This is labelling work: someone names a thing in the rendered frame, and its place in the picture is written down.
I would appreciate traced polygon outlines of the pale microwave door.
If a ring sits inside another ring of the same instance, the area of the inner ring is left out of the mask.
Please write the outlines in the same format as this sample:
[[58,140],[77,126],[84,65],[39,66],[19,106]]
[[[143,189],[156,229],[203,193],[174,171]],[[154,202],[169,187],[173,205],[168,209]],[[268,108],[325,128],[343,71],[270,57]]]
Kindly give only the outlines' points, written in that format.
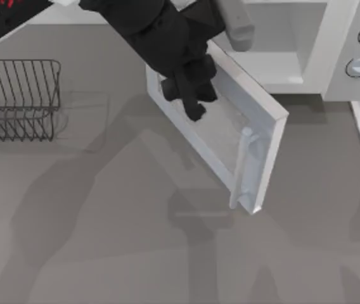
[[249,147],[243,178],[250,214],[255,214],[262,209],[289,113],[243,69],[233,53],[214,42],[209,43],[209,53],[217,67],[213,85],[218,99],[206,105],[201,120],[192,122],[181,102],[165,100],[160,85],[163,77],[150,67],[146,68],[147,92],[230,194],[241,131],[250,127],[259,136]]

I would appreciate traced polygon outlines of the pale grey rounded box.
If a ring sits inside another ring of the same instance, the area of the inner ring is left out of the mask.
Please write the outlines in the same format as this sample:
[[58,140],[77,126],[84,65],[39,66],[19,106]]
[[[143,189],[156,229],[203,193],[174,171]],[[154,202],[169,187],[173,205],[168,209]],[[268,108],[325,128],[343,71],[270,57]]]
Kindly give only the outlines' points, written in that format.
[[249,51],[253,45],[255,26],[243,0],[216,0],[225,24],[228,41],[236,52]]

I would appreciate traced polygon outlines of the pale microwave oven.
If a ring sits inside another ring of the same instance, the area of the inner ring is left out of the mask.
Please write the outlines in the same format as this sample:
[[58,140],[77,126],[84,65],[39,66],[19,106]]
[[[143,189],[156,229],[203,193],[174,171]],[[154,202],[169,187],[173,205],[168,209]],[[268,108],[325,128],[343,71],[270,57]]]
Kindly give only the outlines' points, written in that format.
[[360,101],[360,78],[345,67],[360,57],[360,0],[243,0],[255,25],[252,48],[214,42],[273,94],[319,94]]

